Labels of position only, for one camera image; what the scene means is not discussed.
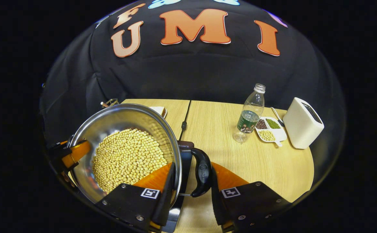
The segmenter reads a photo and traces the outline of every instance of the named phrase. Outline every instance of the green label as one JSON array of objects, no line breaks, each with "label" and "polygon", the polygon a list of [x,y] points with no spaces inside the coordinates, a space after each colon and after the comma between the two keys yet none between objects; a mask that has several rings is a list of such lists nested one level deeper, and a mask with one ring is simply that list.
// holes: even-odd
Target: green label
[{"label": "green label", "polygon": [[250,134],[255,129],[258,121],[259,116],[256,113],[245,110],[240,115],[237,128],[245,134]]}]

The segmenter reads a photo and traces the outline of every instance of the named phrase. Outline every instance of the letter m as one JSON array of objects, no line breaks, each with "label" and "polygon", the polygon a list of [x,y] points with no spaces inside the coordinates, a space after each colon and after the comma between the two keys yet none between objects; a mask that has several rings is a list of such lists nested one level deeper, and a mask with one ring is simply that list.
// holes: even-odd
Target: letter m
[{"label": "letter m", "polygon": [[160,18],[165,21],[165,36],[161,44],[178,44],[183,38],[177,35],[177,28],[190,42],[194,41],[204,27],[200,40],[206,43],[229,44],[230,37],[226,35],[224,17],[228,13],[219,9],[205,9],[196,19],[192,19],[182,10],[172,10],[162,13]]}]

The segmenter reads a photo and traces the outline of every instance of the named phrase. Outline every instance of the white toaster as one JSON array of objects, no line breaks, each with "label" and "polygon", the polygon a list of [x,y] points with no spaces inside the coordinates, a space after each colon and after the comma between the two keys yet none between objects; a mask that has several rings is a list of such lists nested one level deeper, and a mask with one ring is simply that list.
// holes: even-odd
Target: white toaster
[{"label": "white toaster", "polygon": [[283,116],[283,123],[293,147],[306,149],[324,128],[317,112],[306,101],[295,97]]}]

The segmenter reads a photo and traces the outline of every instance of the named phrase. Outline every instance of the black cable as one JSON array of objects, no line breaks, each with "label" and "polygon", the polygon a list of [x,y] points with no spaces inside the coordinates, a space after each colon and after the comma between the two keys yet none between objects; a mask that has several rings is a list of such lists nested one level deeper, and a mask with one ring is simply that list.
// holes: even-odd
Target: black cable
[{"label": "black cable", "polygon": [[181,140],[181,137],[183,136],[183,132],[184,132],[184,130],[186,130],[186,128],[187,128],[187,116],[189,115],[190,104],[191,104],[191,100],[190,100],[190,102],[188,103],[188,106],[189,106],[189,107],[187,108],[186,118],[184,118],[184,121],[183,121],[183,123],[181,124],[181,134],[180,134],[180,138],[178,139],[179,141]]}]

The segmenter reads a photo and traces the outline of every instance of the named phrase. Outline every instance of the red beans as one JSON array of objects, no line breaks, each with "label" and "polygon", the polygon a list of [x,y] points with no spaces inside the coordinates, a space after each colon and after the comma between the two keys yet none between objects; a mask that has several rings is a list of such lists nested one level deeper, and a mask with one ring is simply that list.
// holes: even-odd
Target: red beans
[{"label": "red beans", "polygon": [[266,129],[266,124],[265,124],[265,121],[263,119],[260,119],[258,121],[258,123],[256,124],[256,128],[258,129]]}]

